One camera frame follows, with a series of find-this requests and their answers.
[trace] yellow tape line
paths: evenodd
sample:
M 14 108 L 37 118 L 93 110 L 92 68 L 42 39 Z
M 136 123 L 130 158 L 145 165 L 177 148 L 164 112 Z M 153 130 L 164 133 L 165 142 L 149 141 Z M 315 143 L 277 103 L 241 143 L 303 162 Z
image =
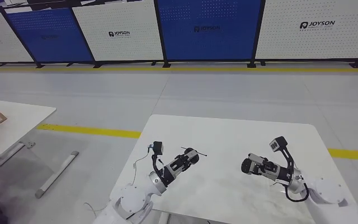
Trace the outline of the yellow tape line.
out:
M 66 126 L 56 124 L 40 124 L 37 129 L 39 130 L 53 130 L 56 132 L 71 132 L 80 134 L 95 134 L 101 136 L 114 136 L 122 138 L 139 138 L 141 132 L 132 130 L 114 130 L 103 128 L 89 128 L 79 126 Z M 329 154 L 335 158 L 349 158 L 351 160 L 358 160 L 358 150 L 338 150 L 334 148 L 328 149 Z
M 181 71 L 181 72 L 358 72 L 354 68 L 238 68 L 238 67 L 106 67 L 76 68 L 76 67 L 44 67 L 44 68 L 0 68 L 0 72 L 21 71 L 51 71 L 51 72 L 98 72 L 98 71 Z
M 358 150 L 337 150 L 334 148 L 328 149 L 329 154 L 335 158 L 349 158 L 351 160 L 358 160 Z
M 71 132 L 80 134 L 96 134 L 101 136 L 115 136 L 122 138 L 139 138 L 140 132 L 132 130 L 113 130 L 103 128 L 89 128 L 89 127 L 78 127 L 78 126 L 66 126 L 56 124 L 40 124 L 37 129 L 39 130 L 54 130 L 56 132 Z

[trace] metal table leg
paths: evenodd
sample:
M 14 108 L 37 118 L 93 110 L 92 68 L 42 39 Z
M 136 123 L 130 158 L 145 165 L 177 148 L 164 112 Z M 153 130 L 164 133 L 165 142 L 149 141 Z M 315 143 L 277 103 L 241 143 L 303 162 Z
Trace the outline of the metal table leg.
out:
M 0 157 L 0 166 L 2 166 L 6 161 L 8 161 L 13 155 L 16 154 L 20 149 L 22 149 L 25 145 L 22 143 L 18 143 L 8 150 L 5 155 Z
M 162 212 L 158 224 L 168 224 L 169 218 L 170 218 L 170 213 Z
M 62 163 L 60 169 L 56 173 L 52 174 L 52 176 L 50 176 L 50 178 L 48 178 L 48 180 L 45 182 L 45 184 L 39 190 L 37 190 L 37 192 L 35 193 L 36 198 L 41 198 L 44 195 L 44 193 L 47 191 L 47 189 L 49 189 L 51 184 L 53 184 L 53 182 L 55 182 L 55 180 L 61 175 L 61 173 L 66 169 L 66 167 L 72 162 L 72 160 L 78 154 L 79 154 L 79 152 L 77 152 L 77 151 L 73 151 L 71 153 L 71 155 Z

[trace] robotic arm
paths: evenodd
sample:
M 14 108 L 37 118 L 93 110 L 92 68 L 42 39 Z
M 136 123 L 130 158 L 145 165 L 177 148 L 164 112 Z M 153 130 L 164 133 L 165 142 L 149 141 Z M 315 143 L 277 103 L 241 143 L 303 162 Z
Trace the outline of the robotic arm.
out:
M 284 137 L 275 138 L 270 147 L 274 152 L 280 151 L 287 167 L 282 167 L 267 158 L 250 153 L 241 165 L 245 174 L 261 175 L 285 188 L 286 197 L 292 202 L 305 202 L 316 224 L 355 223 L 358 220 L 356 204 L 348 204 L 341 185 L 324 178 L 313 178 L 304 171 L 294 167 L 294 160 L 287 150 Z M 300 194 L 302 199 L 293 200 L 288 190 Z
M 160 155 L 163 154 L 163 143 L 154 142 L 148 146 L 148 152 L 152 149 L 153 168 L 146 178 L 143 186 L 127 184 L 110 200 L 106 208 L 96 218 L 93 224 L 140 224 L 153 208 L 150 200 L 153 194 L 161 196 L 171 182 L 192 164 L 199 161 L 198 152 L 187 148 L 182 155 L 158 170 L 157 161 L 162 163 Z

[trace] gray floor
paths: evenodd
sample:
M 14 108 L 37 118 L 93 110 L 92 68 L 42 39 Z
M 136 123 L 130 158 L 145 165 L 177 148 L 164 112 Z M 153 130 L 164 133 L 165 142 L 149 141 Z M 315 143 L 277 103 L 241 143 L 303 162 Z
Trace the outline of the gray floor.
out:
M 342 63 L 270 67 L 348 68 Z M 327 148 L 350 150 L 358 148 L 357 86 L 356 72 L 0 71 L 0 100 L 56 107 L 46 121 L 51 124 L 141 131 L 151 114 L 309 123 Z M 35 130 L 32 139 L 34 153 L 22 150 L 0 168 L 0 202 L 11 223 L 91 223 L 93 213 L 83 203 L 95 209 L 106 204 L 136 143 L 45 130 Z M 35 199 L 37 188 L 73 150 L 79 157 Z M 335 162 L 358 200 L 358 161 Z M 157 218 L 153 212 L 146 223 Z M 171 223 L 207 222 L 173 216 Z

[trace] white tabletop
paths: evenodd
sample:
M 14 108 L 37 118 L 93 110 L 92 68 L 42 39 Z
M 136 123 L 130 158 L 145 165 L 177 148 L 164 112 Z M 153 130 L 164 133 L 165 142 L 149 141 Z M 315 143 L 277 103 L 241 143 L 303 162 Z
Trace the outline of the white tabletop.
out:
M 312 125 L 167 115 L 149 118 L 111 198 L 132 182 L 133 162 L 146 154 L 147 145 L 162 141 L 164 164 L 183 153 L 181 146 L 208 156 L 201 156 L 197 164 L 181 173 L 161 197 L 152 196 L 153 209 L 225 223 L 314 223 L 305 204 L 288 201 L 280 184 L 271 186 L 273 181 L 267 178 L 241 172 L 241 163 L 250 152 L 286 166 L 282 153 L 269 147 L 279 136 L 286 138 L 299 169 L 337 181 L 347 200 L 355 203 Z M 135 184 L 139 185 L 153 170 L 150 156 L 137 163 L 137 168 Z
M 47 106 L 0 101 L 0 113 L 7 118 L 0 124 L 0 155 L 55 111 Z

